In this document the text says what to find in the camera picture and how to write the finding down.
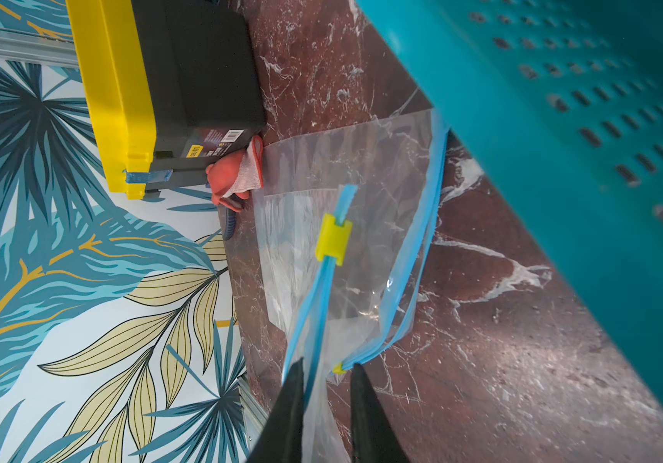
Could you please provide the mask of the clear zipper bag blue seal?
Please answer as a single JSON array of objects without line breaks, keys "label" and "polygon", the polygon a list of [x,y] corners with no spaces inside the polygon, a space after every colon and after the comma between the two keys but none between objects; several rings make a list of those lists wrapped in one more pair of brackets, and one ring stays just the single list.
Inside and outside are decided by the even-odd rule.
[{"label": "clear zipper bag blue seal", "polygon": [[284,368],[304,369],[302,460],[345,462],[327,387],[408,335],[437,225],[448,125],[435,110],[265,151],[253,211]]}]

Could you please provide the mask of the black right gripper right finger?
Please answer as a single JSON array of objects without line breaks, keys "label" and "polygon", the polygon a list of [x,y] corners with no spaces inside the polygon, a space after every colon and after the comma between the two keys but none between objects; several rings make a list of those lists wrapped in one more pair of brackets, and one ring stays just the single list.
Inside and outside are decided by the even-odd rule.
[{"label": "black right gripper right finger", "polygon": [[361,364],[351,375],[351,435],[354,463],[409,463]]}]

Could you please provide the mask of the blue black handled pliers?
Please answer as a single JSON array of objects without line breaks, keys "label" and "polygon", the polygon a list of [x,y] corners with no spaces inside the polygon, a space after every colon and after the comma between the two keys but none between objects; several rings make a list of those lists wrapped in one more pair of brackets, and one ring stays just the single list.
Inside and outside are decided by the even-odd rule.
[{"label": "blue black handled pliers", "polygon": [[223,240],[229,241],[236,230],[237,212],[226,208],[224,211]]}]

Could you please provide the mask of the teal plastic basket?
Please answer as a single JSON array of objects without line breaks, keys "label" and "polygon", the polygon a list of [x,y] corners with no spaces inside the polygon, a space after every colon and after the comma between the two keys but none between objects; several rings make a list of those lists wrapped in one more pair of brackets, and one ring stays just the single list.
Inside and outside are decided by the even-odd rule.
[{"label": "teal plastic basket", "polygon": [[663,406],[663,1],[359,8]]}]

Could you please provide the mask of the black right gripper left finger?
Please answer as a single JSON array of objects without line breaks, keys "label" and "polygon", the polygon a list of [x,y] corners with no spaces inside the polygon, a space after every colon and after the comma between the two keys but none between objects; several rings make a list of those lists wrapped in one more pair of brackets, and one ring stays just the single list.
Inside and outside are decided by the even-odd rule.
[{"label": "black right gripper left finger", "polygon": [[304,366],[302,360],[298,360],[290,368],[277,402],[246,462],[302,461],[304,410]]}]

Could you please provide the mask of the yellow black plastic toolbox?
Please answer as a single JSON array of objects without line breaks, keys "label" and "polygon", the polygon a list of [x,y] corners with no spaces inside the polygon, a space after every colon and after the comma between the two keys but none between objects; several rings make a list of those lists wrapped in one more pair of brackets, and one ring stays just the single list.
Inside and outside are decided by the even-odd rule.
[{"label": "yellow black plastic toolbox", "polygon": [[266,123],[248,23],[209,1],[71,1],[86,103],[111,192],[205,183]]}]

